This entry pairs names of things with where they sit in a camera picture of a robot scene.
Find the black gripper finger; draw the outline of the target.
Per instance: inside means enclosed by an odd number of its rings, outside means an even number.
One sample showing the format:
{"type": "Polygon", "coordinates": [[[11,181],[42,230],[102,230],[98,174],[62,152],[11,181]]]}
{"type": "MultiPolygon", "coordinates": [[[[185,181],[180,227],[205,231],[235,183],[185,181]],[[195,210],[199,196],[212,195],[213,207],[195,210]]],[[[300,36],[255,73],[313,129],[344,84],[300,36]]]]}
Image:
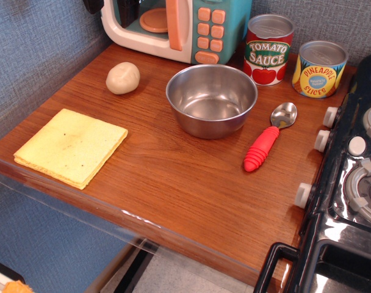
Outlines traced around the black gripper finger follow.
{"type": "Polygon", "coordinates": [[[95,14],[104,7],[104,0],[83,0],[83,3],[90,14],[95,14]]]}

